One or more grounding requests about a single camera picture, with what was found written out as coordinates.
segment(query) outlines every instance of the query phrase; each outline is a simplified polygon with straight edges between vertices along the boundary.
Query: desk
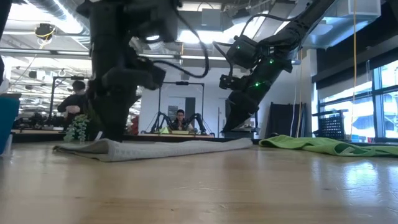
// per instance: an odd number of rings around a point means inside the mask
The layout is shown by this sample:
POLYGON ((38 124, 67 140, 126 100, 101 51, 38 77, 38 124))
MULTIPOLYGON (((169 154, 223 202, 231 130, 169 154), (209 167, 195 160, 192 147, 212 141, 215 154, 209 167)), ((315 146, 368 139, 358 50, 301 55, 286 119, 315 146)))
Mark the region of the desk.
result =
POLYGON ((23 129, 21 132, 19 129, 13 129, 11 132, 16 134, 59 134, 60 131, 23 129))
POLYGON ((138 136, 161 136, 178 138, 214 138, 212 135, 193 135, 193 134, 138 134, 138 136))
POLYGON ((394 158, 252 147, 102 163, 53 145, 0 159, 0 223, 398 223, 394 158))

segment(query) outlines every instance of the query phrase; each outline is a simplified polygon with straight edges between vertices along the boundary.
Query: window frame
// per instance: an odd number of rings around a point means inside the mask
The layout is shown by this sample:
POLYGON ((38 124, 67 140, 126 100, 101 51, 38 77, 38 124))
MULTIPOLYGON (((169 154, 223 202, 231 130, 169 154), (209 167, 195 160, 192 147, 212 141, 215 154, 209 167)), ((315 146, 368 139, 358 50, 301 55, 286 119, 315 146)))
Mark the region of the window frame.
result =
MULTIPOLYGON (((398 138, 386 138, 386 127, 384 124, 384 100, 383 95, 397 92, 398 85, 389 87, 382 87, 382 76, 381 67, 370 70, 372 77, 372 90, 364 93, 355 94, 355 101, 363 98, 371 97, 373 100, 373 122, 375 131, 375 142, 398 142, 398 138)), ((352 96, 336 99, 329 102, 318 101, 318 111, 322 112, 325 110, 325 106, 335 105, 337 103, 343 103, 351 101, 352 96)))

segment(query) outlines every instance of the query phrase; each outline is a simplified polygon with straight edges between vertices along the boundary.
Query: black cable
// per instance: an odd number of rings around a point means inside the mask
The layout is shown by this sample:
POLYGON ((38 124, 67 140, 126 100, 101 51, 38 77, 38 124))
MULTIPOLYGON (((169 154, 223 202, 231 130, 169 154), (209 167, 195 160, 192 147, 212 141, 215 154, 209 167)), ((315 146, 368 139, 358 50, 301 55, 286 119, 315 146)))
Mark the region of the black cable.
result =
POLYGON ((169 66, 171 66, 171 67, 173 67, 173 68, 176 68, 177 70, 180 70, 181 72, 183 72, 183 73, 185 73, 185 74, 187 74, 187 75, 189 75, 189 76, 191 76, 191 77, 194 77, 194 78, 205 78, 205 77, 207 76, 207 73, 209 72, 209 68, 210 68, 210 66, 209 66, 209 55, 208 55, 208 52, 207 52, 206 45, 200 40, 199 34, 198 34, 198 33, 192 28, 192 26, 180 15, 180 13, 179 13, 179 11, 177 10, 177 8, 174 7, 174 6, 173 6, 172 8, 173 8, 174 13, 175 13, 175 14, 177 15, 177 17, 181 20, 181 22, 184 23, 184 24, 188 27, 188 29, 198 38, 200 47, 201 47, 201 49, 202 49, 202 51, 203 51, 203 54, 204 54, 204 56, 205 56, 205 71, 203 72, 202 75, 194 75, 194 74, 190 73, 189 71, 187 71, 187 70, 185 70, 185 69, 183 69, 183 68, 181 68, 181 67, 179 67, 179 66, 177 66, 177 65, 174 65, 173 63, 170 63, 170 62, 166 62, 166 61, 163 61, 163 60, 154 60, 153 63, 162 63, 162 64, 169 65, 169 66))
POLYGON ((228 56, 226 55, 226 53, 223 52, 223 50, 218 46, 218 43, 217 43, 217 42, 213 41, 213 45, 214 45, 214 47, 221 53, 221 55, 224 56, 225 60, 229 63, 229 73, 228 73, 228 76, 232 77, 232 72, 233 72, 233 69, 234 69, 232 62, 230 61, 230 59, 228 58, 228 56))
POLYGON ((65 81, 67 78, 63 78, 59 83, 57 83, 56 85, 55 85, 55 87, 54 87, 54 89, 56 88, 56 87, 58 87, 63 81, 65 81))
POLYGON ((199 11, 199 8, 200 8, 200 6, 201 6, 203 3, 206 3, 206 4, 209 5, 212 9, 214 9, 214 7, 213 7, 209 2, 207 2, 207 1, 202 1, 202 2, 199 4, 199 6, 198 6, 197 11, 199 11))
POLYGON ((233 45, 233 44, 230 44, 230 43, 222 43, 222 42, 217 42, 217 41, 214 41, 214 42, 216 42, 216 44, 224 46, 224 47, 230 47, 230 46, 233 45))
POLYGON ((275 19, 275 20, 284 21, 284 22, 290 22, 290 21, 293 21, 293 20, 295 20, 297 18, 297 16, 293 17, 293 18, 290 18, 290 19, 287 19, 287 18, 282 18, 282 17, 278 17, 278 16, 273 16, 273 15, 270 15, 270 14, 264 14, 264 13, 257 14, 257 15, 254 15, 254 16, 250 17, 250 19, 246 22, 246 24, 244 25, 243 30, 241 32, 241 35, 243 35, 244 31, 246 30, 246 27, 256 17, 268 17, 270 19, 275 19))

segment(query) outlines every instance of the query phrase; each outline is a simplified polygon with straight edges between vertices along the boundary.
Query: man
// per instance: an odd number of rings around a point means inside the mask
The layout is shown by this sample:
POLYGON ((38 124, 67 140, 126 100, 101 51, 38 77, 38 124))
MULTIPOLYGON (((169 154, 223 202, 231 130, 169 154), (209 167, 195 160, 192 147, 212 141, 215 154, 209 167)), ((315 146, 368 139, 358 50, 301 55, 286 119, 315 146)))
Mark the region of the man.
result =
POLYGON ((82 81, 75 81, 72 84, 73 91, 75 94, 68 96, 64 101, 58 106, 58 112, 67 112, 67 117, 64 123, 63 130, 72 124, 73 119, 76 116, 84 113, 84 108, 86 106, 86 84, 82 81))
POLYGON ((177 111, 177 117, 175 121, 172 123, 172 129, 173 130, 178 130, 178 131, 193 131, 193 127, 191 124, 186 126, 186 121, 185 121, 185 112, 184 110, 178 110, 177 111))

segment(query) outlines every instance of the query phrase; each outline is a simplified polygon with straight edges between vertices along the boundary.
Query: wall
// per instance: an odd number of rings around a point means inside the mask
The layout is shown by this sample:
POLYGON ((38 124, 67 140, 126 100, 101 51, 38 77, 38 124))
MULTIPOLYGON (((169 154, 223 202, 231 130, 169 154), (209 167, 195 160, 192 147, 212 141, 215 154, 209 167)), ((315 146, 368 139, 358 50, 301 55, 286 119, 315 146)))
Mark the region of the wall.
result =
POLYGON ((316 56, 316 50, 307 50, 306 56, 302 60, 302 64, 300 66, 294 66, 292 73, 287 73, 283 71, 278 79, 275 81, 275 83, 271 86, 271 89, 259 105, 259 127, 261 127, 259 138, 264 138, 266 134, 266 127, 269 118, 269 107, 271 105, 271 102, 285 105, 294 104, 295 86, 297 86, 296 104, 300 103, 300 86, 302 89, 302 102, 307 104, 307 132, 305 133, 305 135, 312 135, 312 101, 317 102, 317 100, 314 100, 317 94, 315 94, 314 92, 315 87, 311 83, 311 76, 317 74, 316 56))
MULTIPOLYGON (((202 87, 200 85, 176 86, 166 84, 162 89, 163 90, 160 102, 161 112, 167 114, 168 105, 176 105, 176 103, 178 103, 177 98, 179 97, 195 97, 195 112, 201 113, 202 87)), ((205 84, 202 116, 209 127, 207 128, 208 133, 212 131, 217 136, 218 108, 220 107, 220 110, 222 111, 222 113, 220 114, 220 124, 222 124, 222 119, 225 111, 225 99, 227 99, 230 93, 231 91, 229 90, 220 89, 218 87, 218 84, 205 84)), ((157 113, 159 107, 159 91, 144 90, 141 99, 139 131, 150 131, 150 128, 154 123, 154 116, 157 113)))

